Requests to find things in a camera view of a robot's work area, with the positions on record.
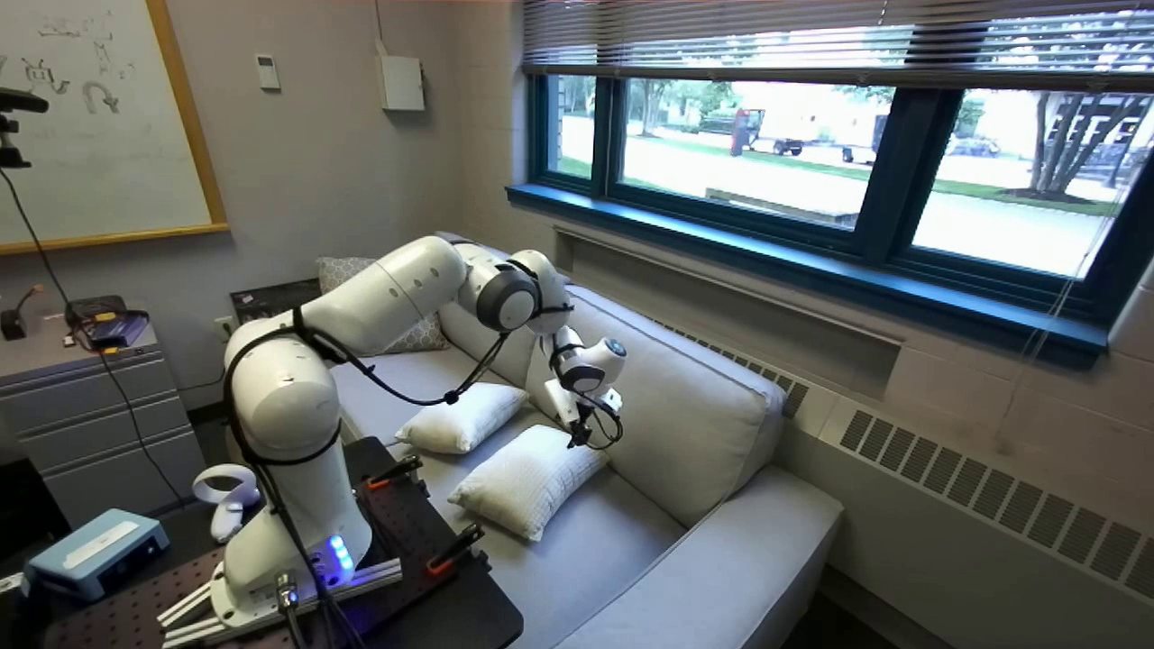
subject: window frame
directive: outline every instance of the window frame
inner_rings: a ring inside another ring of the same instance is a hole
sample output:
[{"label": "window frame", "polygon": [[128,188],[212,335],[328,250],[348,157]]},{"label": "window frame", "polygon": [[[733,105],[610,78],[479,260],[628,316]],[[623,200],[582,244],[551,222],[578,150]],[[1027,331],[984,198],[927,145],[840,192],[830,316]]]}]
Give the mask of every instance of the window frame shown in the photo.
[{"label": "window frame", "polygon": [[[560,192],[572,192],[580,198],[591,198],[591,205],[582,215],[593,215],[593,228],[611,228],[604,215],[620,207],[637,207],[644,215],[655,219],[669,219],[669,222],[689,222],[689,228],[711,228],[722,235],[741,235],[763,244],[781,244],[793,251],[812,251],[812,257],[824,257],[830,262],[854,262],[869,275],[891,278],[891,283],[900,282],[923,282],[931,289],[942,289],[942,294],[954,294],[954,300],[992,300],[1001,304],[1004,314],[1009,310],[1030,310],[1045,325],[1027,325],[1030,331],[1018,331],[1004,335],[997,331],[997,325],[988,325],[988,331],[980,331],[980,325],[958,325],[952,329],[948,316],[931,316],[938,329],[948,331],[964,331],[968,340],[984,340],[995,344],[1009,344],[1009,348],[1022,348],[1027,340],[1038,340],[1043,331],[1043,344],[1051,344],[1051,352],[1045,352],[1038,344],[1043,360],[1056,360],[1065,367],[1093,367],[1093,360],[1098,352],[1105,352],[1105,331],[1113,329],[1119,314],[1123,310],[1129,294],[1135,290],[1149,257],[1154,257],[1154,219],[1138,219],[1138,212],[1154,212],[1154,157],[1145,157],[1141,171],[1135,176],[1129,198],[1120,200],[1110,235],[1103,239],[1090,275],[1081,282],[1073,278],[1056,278],[1056,275],[1036,275],[1036,269],[1021,269],[1021,268],[1001,268],[1001,262],[984,262],[973,257],[952,257],[952,251],[935,251],[935,250],[915,250],[915,228],[923,219],[923,205],[935,192],[938,179],[938,164],[944,157],[958,105],[966,86],[954,91],[918,91],[918,86],[894,86],[894,105],[891,105],[891,120],[885,128],[879,137],[879,150],[869,171],[869,188],[860,198],[860,212],[859,212],[859,228],[854,231],[834,231],[834,228],[817,228],[817,222],[796,222],[796,219],[780,219],[771,212],[752,212],[752,207],[738,207],[738,205],[717,205],[717,200],[703,200],[703,198],[680,198],[680,193],[662,193],[662,192],[650,192],[650,188],[628,188],[620,179],[623,171],[623,145],[628,145],[628,82],[632,78],[644,78],[644,74],[593,74],[593,164],[591,164],[591,185],[570,185],[560,179],[556,171],[549,171],[542,164],[542,157],[528,155],[528,185],[542,188],[560,188]],[[542,147],[542,139],[549,137],[549,74],[528,74],[525,78],[525,96],[528,96],[528,145]],[[651,228],[628,228],[637,239],[659,239]],[[762,268],[752,257],[748,260],[736,260],[736,257],[722,257],[717,244],[703,244],[689,242],[680,250],[697,250],[703,257],[711,257],[722,262],[738,262],[747,269],[762,269],[771,278],[793,278],[787,268],[771,262],[775,269]],[[879,294],[865,294],[859,304],[879,305],[885,314],[905,314],[900,300],[879,300]],[[1079,331],[1073,342],[1079,352],[1066,356],[1059,344],[1065,331]]]}]

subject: window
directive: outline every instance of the window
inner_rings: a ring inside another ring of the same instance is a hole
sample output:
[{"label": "window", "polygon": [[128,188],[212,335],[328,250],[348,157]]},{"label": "window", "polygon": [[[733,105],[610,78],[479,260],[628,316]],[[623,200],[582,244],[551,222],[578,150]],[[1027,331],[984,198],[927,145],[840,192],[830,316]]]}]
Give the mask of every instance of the window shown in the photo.
[{"label": "window", "polygon": [[830,294],[1098,348],[1154,251],[1149,69],[1154,12],[1119,0],[525,0],[528,179]]}]

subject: grass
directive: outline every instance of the grass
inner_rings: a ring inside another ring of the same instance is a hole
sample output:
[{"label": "grass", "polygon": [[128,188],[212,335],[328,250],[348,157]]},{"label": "grass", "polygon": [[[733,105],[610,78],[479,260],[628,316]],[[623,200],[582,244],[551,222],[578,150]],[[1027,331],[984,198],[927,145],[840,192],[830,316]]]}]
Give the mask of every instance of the grass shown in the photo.
[{"label": "grass", "polygon": [[[662,139],[665,147],[680,147],[680,150],[698,150],[698,155],[714,155],[714,157],[729,157],[729,147],[717,145],[697,145],[697,139]],[[869,185],[869,164],[836,164],[836,163],[813,163],[813,157],[793,157],[793,155],[771,155],[771,150],[748,150],[748,163],[762,164],[780,164],[780,169],[806,169],[806,171],[824,171],[824,176],[845,176],[845,179],[860,179]],[[562,157],[560,171],[570,176],[591,176],[588,163],[578,157]],[[1021,188],[992,188],[992,185],[966,185],[966,179],[935,179],[935,193],[964,193],[964,198],[978,198],[978,200],[1009,200],[1009,205],[1030,205],[1030,207],[1059,207],[1059,212],[1081,212],[1081,215],[1119,215],[1119,200],[1090,200],[1090,198],[1038,198],[1038,193],[1022,193]]]}]

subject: whiteboard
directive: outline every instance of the whiteboard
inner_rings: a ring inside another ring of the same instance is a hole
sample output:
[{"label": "whiteboard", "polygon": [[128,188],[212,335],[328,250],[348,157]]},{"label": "whiteboard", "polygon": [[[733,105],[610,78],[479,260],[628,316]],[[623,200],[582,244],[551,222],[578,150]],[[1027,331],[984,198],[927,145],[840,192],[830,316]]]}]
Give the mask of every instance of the whiteboard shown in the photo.
[{"label": "whiteboard", "polygon": [[[8,169],[45,250],[223,231],[219,193],[161,0],[3,0],[0,86],[33,169]],[[33,239],[0,185],[0,251]]]}]

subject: wall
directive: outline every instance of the wall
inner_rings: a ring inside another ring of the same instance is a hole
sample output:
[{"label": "wall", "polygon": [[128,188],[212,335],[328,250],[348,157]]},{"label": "wall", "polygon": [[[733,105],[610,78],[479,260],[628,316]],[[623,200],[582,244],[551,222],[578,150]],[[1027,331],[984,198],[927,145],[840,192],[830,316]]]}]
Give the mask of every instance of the wall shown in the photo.
[{"label": "wall", "polygon": [[[460,82],[467,82],[477,121],[463,121],[460,133],[467,145],[460,169],[467,207],[455,219],[460,231],[489,242],[538,242],[549,228],[562,228],[560,257],[572,262],[578,282],[915,430],[935,447],[1066,498],[1073,510],[1098,510],[1141,534],[1120,560],[1129,585],[1119,586],[1059,551],[958,510],[948,498],[918,495],[907,479],[847,459],[830,433],[800,430],[781,459],[851,503],[836,567],[935,633],[954,645],[1093,645],[1093,637],[1135,645],[1149,637],[1149,275],[1113,331],[1110,356],[1096,371],[1072,375],[1030,362],[1022,352],[938,335],[915,319],[733,275],[711,260],[665,257],[512,207],[496,193],[522,169],[522,86],[512,74],[520,34],[507,33],[515,6],[471,2],[467,12],[477,20],[457,25],[457,44],[467,51],[471,78]],[[854,348],[830,342],[845,331],[859,340]],[[1090,545],[1105,546],[1105,531],[1113,525],[1098,525]]]},{"label": "wall", "polygon": [[[382,0],[382,34],[421,58],[431,105],[395,120],[373,109],[367,0],[168,0],[168,15],[230,235],[55,251],[55,268],[72,294],[120,290],[152,310],[195,408],[219,397],[212,316],[230,314],[225,290],[305,278],[320,251],[385,251],[451,222],[457,58],[442,45],[455,30],[442,6]],[[251,52],[276,58],[282,92],[257,91]],[[0,260],[3,300],[33,282],[45,282],[37,257]]]}]

